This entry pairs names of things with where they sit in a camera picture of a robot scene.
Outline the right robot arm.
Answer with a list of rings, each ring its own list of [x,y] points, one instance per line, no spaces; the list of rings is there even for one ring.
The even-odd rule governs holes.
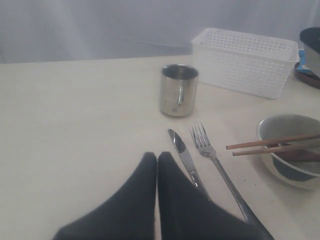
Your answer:
[[[300,32],[299,39],[304,44],[306,67],[320,77],[320,28],[304,29]]]

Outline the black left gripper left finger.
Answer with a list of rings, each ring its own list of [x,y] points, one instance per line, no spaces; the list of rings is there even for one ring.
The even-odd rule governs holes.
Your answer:
[[[157,158],[146,152],[132,175],[102,205],[60,228],[56,240],[153,240]]]

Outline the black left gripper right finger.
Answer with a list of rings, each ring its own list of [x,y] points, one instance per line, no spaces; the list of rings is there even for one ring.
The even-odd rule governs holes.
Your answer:
[[[158,205],[164,240],[262,240],[263,232],[210,201],[170,152],[158,157]]]

